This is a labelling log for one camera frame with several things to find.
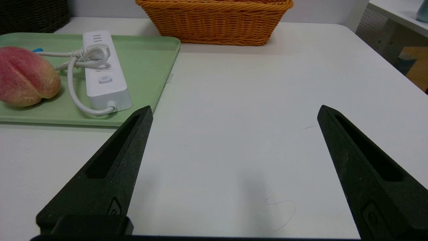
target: artificial peach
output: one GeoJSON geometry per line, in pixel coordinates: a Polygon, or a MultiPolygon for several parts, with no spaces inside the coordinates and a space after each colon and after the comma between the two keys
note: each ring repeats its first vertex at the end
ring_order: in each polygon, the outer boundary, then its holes
{"type": "Polygon", "coordinates": [[[24,48],[0,48],[0,101],[30,106],[54,97],[60,88],[59,75],[49,61],[24,48]]]}

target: table surface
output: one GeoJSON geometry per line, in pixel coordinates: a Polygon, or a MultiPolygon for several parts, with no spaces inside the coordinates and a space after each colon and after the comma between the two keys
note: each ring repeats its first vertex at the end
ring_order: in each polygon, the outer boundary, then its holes
{"type": "MultiPolygon", "coordinates": [[[[102,29],[158,35],[148,19],[108,18],[58,33],[102,29]]],[[[128,212],[134,234],[359,238],[322,104],[428,187],[428,97],[344,26],[280,23],[263,47],[183,44],[172,74],[128,212]]],[[[0,240],[37,235],[36,214],[113,132],[0,124],[0,240]]]]}
{"type": "Polygon", "coordinates": [[[428,37],[428,23],[416,20],[423,0],[370,0],[369,7],[378,13],[428,37]]]}

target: wicker basket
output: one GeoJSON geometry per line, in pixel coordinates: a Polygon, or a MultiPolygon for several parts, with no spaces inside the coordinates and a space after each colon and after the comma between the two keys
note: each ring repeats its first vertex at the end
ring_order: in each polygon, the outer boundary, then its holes
{"type": "Polygon", "coordinates": [[[0,0],[0,35],[53,33],[70,17],[67,0],[0,0]]]}
{"type": "Polygon", "coordinates": [[[292,0],[135,0],[162,36],[187,43],[265,45],[292,0]]]}

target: blue bottle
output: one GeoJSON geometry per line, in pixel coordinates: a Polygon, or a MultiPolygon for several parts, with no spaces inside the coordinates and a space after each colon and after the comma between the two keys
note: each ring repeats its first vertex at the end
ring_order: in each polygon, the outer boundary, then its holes
{"type": "Polygon", "coordinates": [[[419,8],[416,14],[416,20],[428,23],[428,0],[425,0],[419,8]]]}

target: white power strip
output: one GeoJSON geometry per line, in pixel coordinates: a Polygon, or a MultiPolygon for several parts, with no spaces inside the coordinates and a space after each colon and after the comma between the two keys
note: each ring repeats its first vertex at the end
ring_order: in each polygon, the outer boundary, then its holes
{"type": "Polygon", "coordinates": [[[84,33],[83,48],[86,49],[89,45],[94,44],[108,45],[110,57],[104,65],[97,68],[85,68],[86,93],[92,108],[105,109],[109,101],[117,103],[115,112],[131,108],[132,102],[128,86],[110,32],[102,30],[84,33]]]}

